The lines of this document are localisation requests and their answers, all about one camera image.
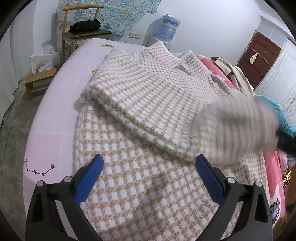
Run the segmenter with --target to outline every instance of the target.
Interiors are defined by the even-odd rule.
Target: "chair seat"
[[[63,37],[68,39],[75,39],[75,38],[86,37],[91,35],[103,35],[103,34],[112,34],[112,32],[107,29],[95,29],[91,31],[81,31],[81,32],[71,32],[71,30],[69,30],[68,32],[63,34]]]

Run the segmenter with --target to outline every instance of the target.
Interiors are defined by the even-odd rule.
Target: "chair backrest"
[[[76,4],[73,6],[65,7],[63,8],[63,11],[65,12],[64,22],[63,22],[63,34],[66,32],[67,28],[67,17],[68,17],[68,11],[69,10],[78,10],[78,9],[87,9],[87,8],[96,8],[96,13],[94,15],[94,18],[98,17],[99,9],[104,8],[102,5],[93,5],[93,4]]]

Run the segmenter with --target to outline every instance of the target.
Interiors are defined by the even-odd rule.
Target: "star constellation print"
[[[26,159],[25,162],[24,162],[24,165],[25,165],[25,164],[26,164],[26,168],[27,168],[27,169],[26,169],[26,171],[24,172],[24,174],[25,174],[26,172],[32,172],[32,173],[34,173],[35,175],[38,174],[38,175],[41,175],[41,176],[44,177],[46,173],[48,173],[50,170],[54,169],[54,164],[52,164],[51,167],[50,167],[46,172],[41,172],[41,173],[39,173],[39,172],[37,172],[37,170],[34,170],[34,171],[33,171],[33,170],[30,170],[30,169],[28,168],[27,159]]]

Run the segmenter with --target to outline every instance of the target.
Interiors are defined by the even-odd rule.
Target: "checkered sweater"
[[[161,42],[113,50],[82,96],[75,166],[97,153],[105,166],[81,208],[103,240],[195,240],[217,209],[194,168],[198,154],[238,182],[265,186],[260,149],[275,145],[276,117],[193,54],[180,60]]]

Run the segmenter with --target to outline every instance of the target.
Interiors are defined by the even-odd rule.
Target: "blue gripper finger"
[[[85,202],[91,193],[93,186],[103,171],[104,160],[101,155],[96,155],[88,165],[88,170],[76,186],[75,202],[79,206],[80,203]]]
[[[224,188],[221,182],[212,171],[212,166],[203,155],[198,155],[195,159],[195,168],[205,185],[213,202],[223,205]]]

